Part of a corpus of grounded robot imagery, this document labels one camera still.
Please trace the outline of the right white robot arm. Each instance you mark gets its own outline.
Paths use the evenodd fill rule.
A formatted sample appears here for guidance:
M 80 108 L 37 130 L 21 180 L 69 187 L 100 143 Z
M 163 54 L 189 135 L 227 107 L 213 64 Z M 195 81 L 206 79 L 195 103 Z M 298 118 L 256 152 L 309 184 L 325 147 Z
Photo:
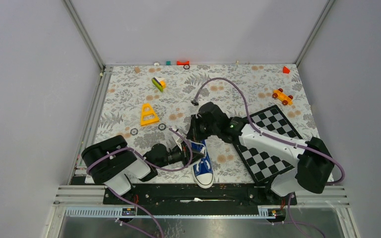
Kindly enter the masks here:
M 212 102 L 192 100 L 191 103 L 197 107 L 197 112 L 191 116 L 188 139 L 201 141 L 216 136 L 225 143 L 264 151 L 294 167 L 268 183 L 264 192 L 267 202 L 277 204 L 284 196 L 296 191 L 323 192 L 334 163 L 321 139 L 290 138 L 264 130 L 251 119 L 230 118 Z

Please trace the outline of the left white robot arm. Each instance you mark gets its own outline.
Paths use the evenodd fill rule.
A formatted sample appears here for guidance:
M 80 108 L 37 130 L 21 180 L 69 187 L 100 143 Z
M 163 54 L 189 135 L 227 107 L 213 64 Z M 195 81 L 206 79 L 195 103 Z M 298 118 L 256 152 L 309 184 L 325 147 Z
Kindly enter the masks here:
M 134 197 L 127 173 L 141 182 L 147 182 L 158 176 L 158 168 L 176 163 L 192 166 L 201 162 L 206 155 L 204 148 L 189 148 L 185 142 L 181 142 L 172 149 L 157 143 L 139 157 L 121 135 L 89 146 L 81 153 L 87 175 L 92 177 L 95 184 L 104 184 L 114 190 L 115 198 L 123 204 L 130 203 Z

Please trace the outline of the white shoelace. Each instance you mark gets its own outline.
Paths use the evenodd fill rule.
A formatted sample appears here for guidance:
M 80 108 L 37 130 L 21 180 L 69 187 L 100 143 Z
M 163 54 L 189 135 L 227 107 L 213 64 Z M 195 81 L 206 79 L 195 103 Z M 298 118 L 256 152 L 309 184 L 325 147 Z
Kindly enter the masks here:
M 195 144 L 198 146 L 199 152 L 203 154 L 203 157 L 205 158 L 208 155 L 205 141 L 195 142 Z

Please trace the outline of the blue canvas sneaker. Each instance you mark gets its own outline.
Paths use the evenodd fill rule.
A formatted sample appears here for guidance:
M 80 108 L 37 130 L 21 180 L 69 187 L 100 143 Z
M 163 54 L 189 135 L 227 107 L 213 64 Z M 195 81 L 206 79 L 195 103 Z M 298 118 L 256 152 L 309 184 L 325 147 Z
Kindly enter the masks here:
M 192 148 L 198 148 L 194 141 L 191 142 Z M 194 182 L 201 188 L 210 188 L 214 183 L 214 173 L 209 154 L 192 166 L 192 177 Z

